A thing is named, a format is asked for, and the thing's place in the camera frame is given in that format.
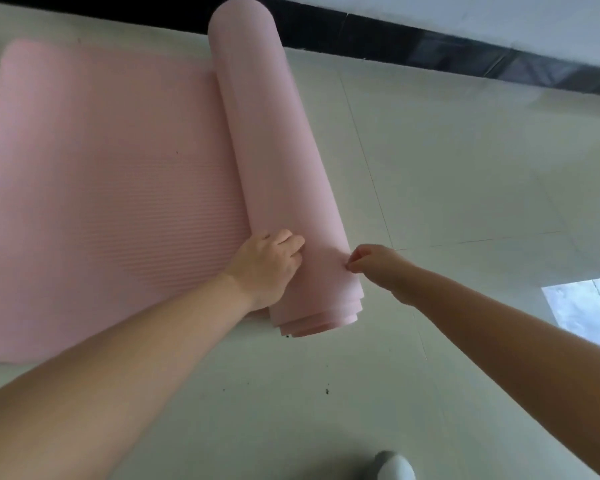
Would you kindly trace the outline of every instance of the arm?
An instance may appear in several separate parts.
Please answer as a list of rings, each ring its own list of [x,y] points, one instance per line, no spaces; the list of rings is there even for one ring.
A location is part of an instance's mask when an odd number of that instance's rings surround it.
[[[426,315],[600,475],[600,347],[419,268],[384,246],[359,246],[347,267]]]
[[[257,235],[192,292],[153,306],[0,389],[0,480],[108,476],[194,366],[282,297],[304,239]]]

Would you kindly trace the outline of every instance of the black baseboard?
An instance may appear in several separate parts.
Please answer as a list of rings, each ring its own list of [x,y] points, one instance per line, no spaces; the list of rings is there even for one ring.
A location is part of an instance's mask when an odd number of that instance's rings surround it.
[[[0,0],[116,22],[207,33],[226,0]],[[600,68],[285,0],[259,0],[285,47],[600,95]]]

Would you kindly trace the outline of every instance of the person's left arm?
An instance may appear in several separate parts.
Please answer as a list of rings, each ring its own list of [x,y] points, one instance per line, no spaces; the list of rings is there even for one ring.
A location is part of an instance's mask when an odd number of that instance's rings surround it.
[[[255,235],[225,272],[65,351],[0,389],[0,480],[103,479],[194,366],[282,297],[301,236]]]

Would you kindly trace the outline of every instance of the person's left hand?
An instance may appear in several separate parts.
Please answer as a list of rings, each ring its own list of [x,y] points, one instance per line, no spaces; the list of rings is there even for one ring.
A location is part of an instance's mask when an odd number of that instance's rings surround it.
[[[231,276],[251,301],[251,310],[273,305],[282,298],[302,263],[304,237],[287,229],[254,234],[231,259],[224,274]]]

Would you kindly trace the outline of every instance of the yoga mat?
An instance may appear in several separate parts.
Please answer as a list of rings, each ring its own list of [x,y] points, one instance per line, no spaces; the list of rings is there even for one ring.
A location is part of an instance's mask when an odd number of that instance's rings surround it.
[[[231,0],[212,60],[17,40],[0,63],[0,362],[53,356],[221,271],[251,231],[306,238],[272,323],[363,293],[271,14]]]

